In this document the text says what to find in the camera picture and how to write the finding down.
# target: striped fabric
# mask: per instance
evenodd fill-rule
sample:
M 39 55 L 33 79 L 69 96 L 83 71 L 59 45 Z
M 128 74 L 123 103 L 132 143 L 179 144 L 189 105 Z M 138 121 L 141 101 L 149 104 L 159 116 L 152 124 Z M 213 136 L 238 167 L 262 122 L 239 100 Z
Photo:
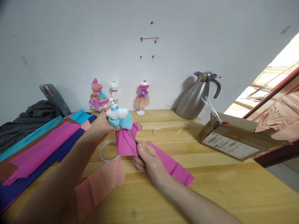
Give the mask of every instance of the striped fabric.
M 28 107 L 26 112 L 21 113 L 13 122 L 7 122 L 0 127 L 0 154 L 60 115 L 59 108 L 47 100 Z

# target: wooden table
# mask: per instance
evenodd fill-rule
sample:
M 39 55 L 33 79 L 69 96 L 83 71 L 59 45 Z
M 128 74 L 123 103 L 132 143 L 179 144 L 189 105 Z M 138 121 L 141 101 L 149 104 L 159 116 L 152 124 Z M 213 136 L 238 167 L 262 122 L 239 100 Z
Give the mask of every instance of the wooden table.
M 201 145 L 198 136 L 204 123 L 200 119 L 186 120 L 173 110 L 146 110 L 143 116 L 135 111 L 131 113 L 134 121 L 142 125 L 142 132 L 136 139 L 152 141 L 187 168 L 195 177 L 191 189 L 213 200 L 243 223 L 299 223 L 299 195 L 254 160 L 240 162 Z M 157 138 L 179 148 L 181 153 L 161 144 L 152 134 L 155 128 L 162 129 L 155 131 Z M 81 181 L 102 166 L 100 150 L 106 142 L 114 140 L 115 133 L 109 133 L 98 146 Z M 106 148 L 104 153 L 105 157 L 115 154 L 115 146 Z M 84 223 L 90 223 L 89 218 L 96 218 L 98 223 L 187 222 L 151 186 L 145 175 L 136 171 L 130 156 L 122 156 L 121 159 L 126 166 L 125 184 L 114 188 Z M 4 218 L 15 220 L 34 191 L 57 165 L 53 164 L 32 183 L 6 211 Z

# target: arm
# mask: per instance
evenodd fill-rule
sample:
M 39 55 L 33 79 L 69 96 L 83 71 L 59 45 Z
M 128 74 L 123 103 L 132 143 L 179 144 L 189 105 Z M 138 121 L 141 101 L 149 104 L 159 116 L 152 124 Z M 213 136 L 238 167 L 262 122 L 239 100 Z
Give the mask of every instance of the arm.
M 138 141 L 137 150 L 140 157 L 133 158 L 136 169 L 146 172 L 154 187 L 174 204 L 191 223 L 241 223 L 216 203 L 172 178 L 164 169 L 153 147 Z
M 74 188 L 96 147 L 110 131 L 116 129 L 108 122 L 106 113 L 102 113 L 33 194 L 16 222 L 52 222 L 57 219 L 63 206 L 74 193 Z

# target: cardboard box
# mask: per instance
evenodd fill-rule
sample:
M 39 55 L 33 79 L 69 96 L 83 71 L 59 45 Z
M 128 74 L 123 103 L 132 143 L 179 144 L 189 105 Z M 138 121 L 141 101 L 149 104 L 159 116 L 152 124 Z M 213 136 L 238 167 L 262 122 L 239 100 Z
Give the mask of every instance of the cardboard box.
M 255 133 L 257 122 L 218 114 L 222 122 L 227 121 L 230 125 L 218 124 L 211 117 L 199 134 L 200 143 L 237 160 L 244 161 L 267 149 L 292 144 L 271 138 L 276 132 L 272 128 Z

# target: thermos bottle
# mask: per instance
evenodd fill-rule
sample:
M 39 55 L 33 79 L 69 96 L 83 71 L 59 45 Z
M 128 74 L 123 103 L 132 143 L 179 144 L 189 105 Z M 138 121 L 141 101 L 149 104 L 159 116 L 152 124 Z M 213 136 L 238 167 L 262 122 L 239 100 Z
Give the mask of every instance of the thermos bottle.
M 71 114 L 69 107 L 66 105 L 65 101 L 52 84 L 41 85 L 40 89 L 49 102 L 54 103 L 56 106 L 59 107 L 63 117 L 66 117 L 67 115 Z

